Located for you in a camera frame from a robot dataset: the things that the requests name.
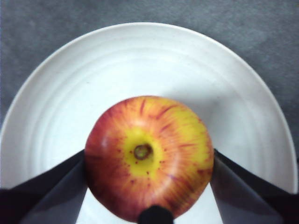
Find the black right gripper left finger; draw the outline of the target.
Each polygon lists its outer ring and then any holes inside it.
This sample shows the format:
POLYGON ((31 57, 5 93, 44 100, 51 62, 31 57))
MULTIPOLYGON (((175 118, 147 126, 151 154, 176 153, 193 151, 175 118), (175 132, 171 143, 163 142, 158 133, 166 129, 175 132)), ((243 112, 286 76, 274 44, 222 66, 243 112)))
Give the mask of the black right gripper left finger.
POLYGON ((85 197, 84 151, 10 189, 0 190, 2 224, 74 224, 85 197))

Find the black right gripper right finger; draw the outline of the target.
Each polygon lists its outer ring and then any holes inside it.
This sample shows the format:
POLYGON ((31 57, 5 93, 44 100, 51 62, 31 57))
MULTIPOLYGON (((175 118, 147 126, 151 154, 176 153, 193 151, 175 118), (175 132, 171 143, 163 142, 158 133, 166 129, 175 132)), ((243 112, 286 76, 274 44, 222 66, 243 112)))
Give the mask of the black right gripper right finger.
POLYGON ((211 188, 225 224, 297 224, 299 195, 291 194, 214 150, 211 188))

